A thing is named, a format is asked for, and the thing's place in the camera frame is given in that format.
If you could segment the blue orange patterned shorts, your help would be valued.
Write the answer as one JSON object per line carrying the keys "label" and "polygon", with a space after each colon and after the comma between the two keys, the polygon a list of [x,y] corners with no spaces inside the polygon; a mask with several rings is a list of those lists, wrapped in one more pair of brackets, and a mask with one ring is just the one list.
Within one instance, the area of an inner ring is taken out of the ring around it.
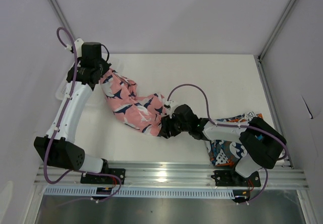
{"label": "blue orange patterned shorts", "polygon": [[[218,119],[221,122],[248,122],[253,117],[263,118],[261,113],[253,111],[243,113],[231,118]],[[209,160],[213,166],[233,166],[238,160],[247,154],[247,150],[241,143],[226,140],[205,141]]]}

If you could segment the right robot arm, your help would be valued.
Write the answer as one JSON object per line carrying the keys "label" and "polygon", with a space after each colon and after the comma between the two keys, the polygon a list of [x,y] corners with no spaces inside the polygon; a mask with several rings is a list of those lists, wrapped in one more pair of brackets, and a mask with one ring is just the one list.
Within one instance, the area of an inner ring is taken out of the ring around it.
{"label": "right robot arm", "polygon": [[216,121],[199,118],[186,104],[168,101],[165,107],[167,114],[161,119],[160,136],[170,138],[187,132],[196,140],[224,140],[243,146],[246,155],[239,158],[230,173],[235,185],[243,185],[261,168],[272,169],[288,155],[286,139],[262,118],[253,117],[244,122]]}

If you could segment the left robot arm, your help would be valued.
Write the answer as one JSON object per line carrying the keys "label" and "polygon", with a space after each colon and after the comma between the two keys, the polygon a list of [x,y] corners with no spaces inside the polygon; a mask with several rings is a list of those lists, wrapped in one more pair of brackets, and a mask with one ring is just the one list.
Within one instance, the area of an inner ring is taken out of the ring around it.
{"label": "left robot arm", "polygon": [[34,147],[43,163],[71,171],[92,172],[97,183],[105,183],[110,172],[105,160],[93,157],[75,144],[77,126],[83,109],[110,63],[102,57],[102,44],[77,45],[77,64],[67,73],[66,90],[53,124],[44,137],[36,137]]}

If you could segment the pink star patterned shorts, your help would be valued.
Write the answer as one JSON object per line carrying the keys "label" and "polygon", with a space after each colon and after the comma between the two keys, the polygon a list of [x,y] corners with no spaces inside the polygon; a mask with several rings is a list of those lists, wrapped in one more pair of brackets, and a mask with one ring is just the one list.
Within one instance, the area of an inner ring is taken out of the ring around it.
{"label": "pink star patterned shorts", "polygon": [[160,93],[137,95],[137,83],[109,69],[100,80],[101,89],[118,121],[148,136],[159,136],[167,114]]}

